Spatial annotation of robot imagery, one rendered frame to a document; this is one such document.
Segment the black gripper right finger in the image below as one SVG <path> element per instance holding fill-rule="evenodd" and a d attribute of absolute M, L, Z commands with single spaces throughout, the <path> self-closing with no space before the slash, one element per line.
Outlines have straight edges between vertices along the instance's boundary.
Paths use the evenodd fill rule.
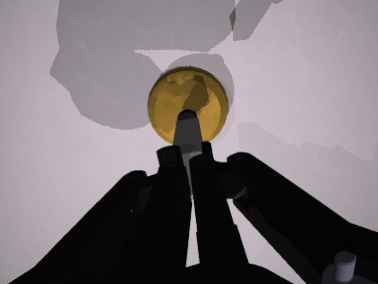
<path fill-rule="evenodd" d="M 378 232 L 348 222 L 250 153 L 214 161 L 202 141 L 199 118 L 187 119 L 202 284 L 257 284 L 227 199 L 306 284 L 378 284 Z"/>

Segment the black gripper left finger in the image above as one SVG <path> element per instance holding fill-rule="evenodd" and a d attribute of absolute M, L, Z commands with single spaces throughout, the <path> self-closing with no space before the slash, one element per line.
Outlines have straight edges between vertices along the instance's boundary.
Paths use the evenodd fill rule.
<path fill-rule="evenodd" d="M 186 138 L 187 119 L 176 121 L 173 145 L 156 151 L 157 174 L 125 174 L 9 284 L 160 284 L 163 267 L 185 268 L 193 200 Z"/>

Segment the gold dome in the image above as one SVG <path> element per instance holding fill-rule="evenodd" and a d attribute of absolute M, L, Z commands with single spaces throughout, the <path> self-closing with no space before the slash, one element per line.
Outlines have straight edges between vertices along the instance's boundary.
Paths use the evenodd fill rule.
<path fill-rule="evenodd" d="M 203 141 L 213 140 L 228 114 L 228 98 L 222 84 L 211 73 L 180 67 L 162 75 L 148 98 L 148 116 L 153 129 L 172 144 L 176 121 L 199 118 Z"/>

